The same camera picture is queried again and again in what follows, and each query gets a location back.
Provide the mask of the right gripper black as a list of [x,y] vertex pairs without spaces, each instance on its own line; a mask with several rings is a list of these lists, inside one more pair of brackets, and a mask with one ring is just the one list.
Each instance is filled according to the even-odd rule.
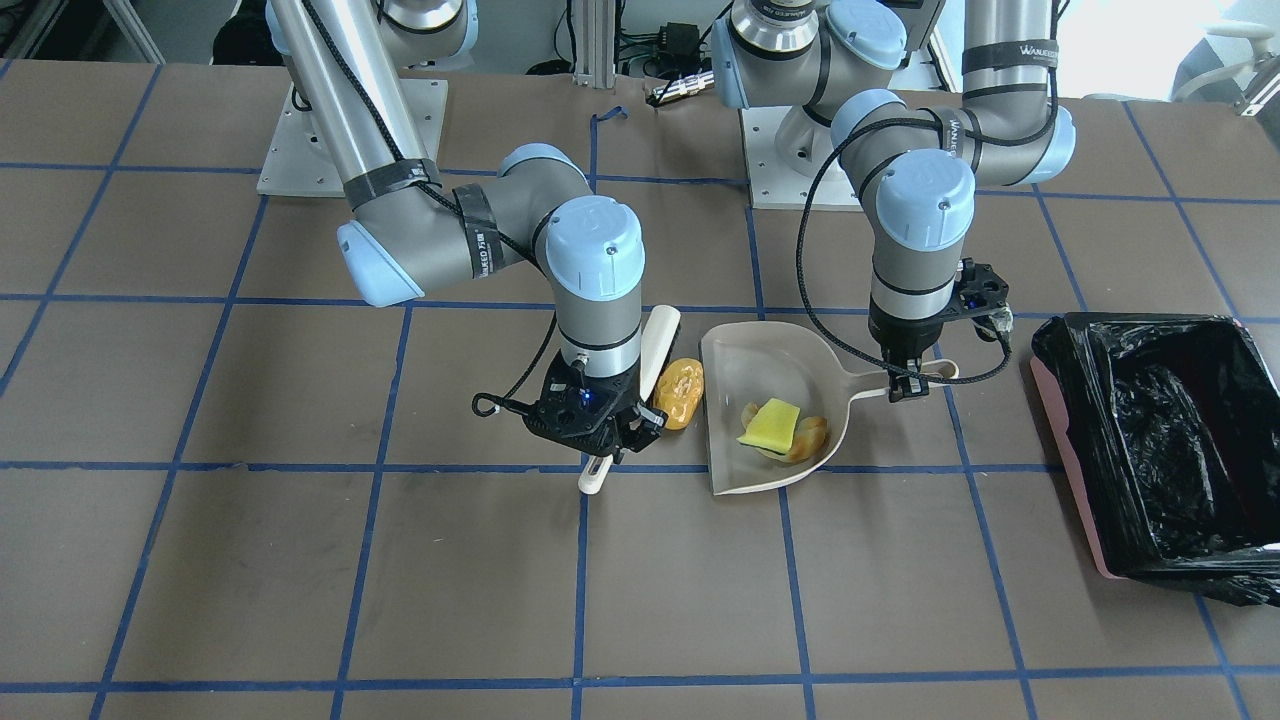
[[668,415],[640,397],[640,368],[608,377],[585,374],[581,363],[557,356],[539,400],[525,410],[525,427],[543,439],[617,462],[657,441]]

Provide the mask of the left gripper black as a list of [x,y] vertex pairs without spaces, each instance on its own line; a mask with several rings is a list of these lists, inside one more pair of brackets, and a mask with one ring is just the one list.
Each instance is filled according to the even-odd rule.
[[891,404],[931,393],[920,359],[945,324],[960,320],[973,322],[980,338],[1000,343],[1004,354],[996,368],[977,378],[989,379],[1004,372],[1011,360],[1009,283],[992,265],[964,258],[951,279],[923,293],[909,293],[874,277],[869,325],[888,368],[886,396]]

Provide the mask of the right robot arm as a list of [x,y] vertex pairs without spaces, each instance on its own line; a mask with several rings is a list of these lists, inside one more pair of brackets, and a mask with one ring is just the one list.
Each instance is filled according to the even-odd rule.
[[526,143],[495,178],[447,193],[401,69],[468,51],[471,1],[270,1],[271,41],[315,119],[353,213],[337,241],[375,307],[526,261],[549,284],[559,352],[536,402],[488,395],[535,436],[595,457],[644,450],[666,427],[644,397],[635,211],[594,193],[559,149]]

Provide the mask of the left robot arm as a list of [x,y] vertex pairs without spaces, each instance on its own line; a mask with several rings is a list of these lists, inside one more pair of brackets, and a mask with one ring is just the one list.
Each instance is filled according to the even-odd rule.
[[829,142],[874,236],[869,332],[891,402],[924,397],[924,352],[969,319],[1010,354],[1007,286],[963,256],[987,186],[1053,178],[1076,132],[1059,101],[1056,1],[969,1],[956,106],[910,108],[888,87],[909,32],[882,1],[732,1],[710,27],[728,108],[792,106]]

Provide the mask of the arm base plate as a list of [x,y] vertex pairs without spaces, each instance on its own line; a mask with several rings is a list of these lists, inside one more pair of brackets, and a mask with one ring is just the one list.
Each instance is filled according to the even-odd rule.
[[804,108],[748,108],[740,111],[751,205],[758,210],[860,211],[847,177],[835,161],[813,181],[833,145],[829,128]]
[[[449,85],[444,79],[402,78],[406,111],[387,119],[404,158],[438,158]],[[390,150],[364,105],[340,110],[335,120],[302,110],[292,85],[271,136],[256,184],[260,195],[343,199],[356,176],[388,165]]]

